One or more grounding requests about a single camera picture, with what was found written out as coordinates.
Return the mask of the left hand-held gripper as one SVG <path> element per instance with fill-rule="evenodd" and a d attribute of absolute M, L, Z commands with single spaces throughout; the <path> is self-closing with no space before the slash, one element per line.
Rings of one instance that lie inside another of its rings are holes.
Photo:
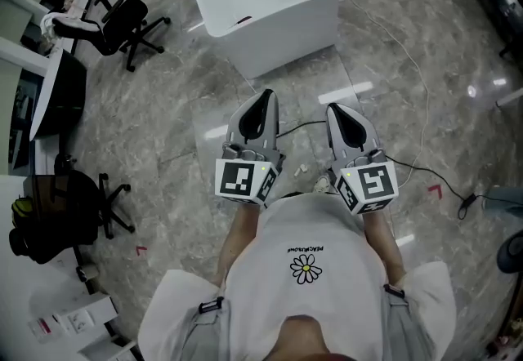
<path fill-rule="evenodd" d="M 282 172 L 285 155 L 276 147 L 279 103 L 271 90 L 251 96 L 231 116 L 222 157 L 216 160 L 215 195 L 263 206 Z M 261 146 L 247 146 L 248 142 Z"/>

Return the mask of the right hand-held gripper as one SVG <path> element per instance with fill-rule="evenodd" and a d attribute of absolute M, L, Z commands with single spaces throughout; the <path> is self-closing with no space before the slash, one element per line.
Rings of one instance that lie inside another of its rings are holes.
<path fill-rule="evenodd" d="M 330 103 L 326 112 L 329 146 L 335 159 L 366 154 L 345 163 L 335 162 L 333 187 L 350 214 L 380 211 L 399 195 L 396 170 L 374 125 L 353 108 Z"/>

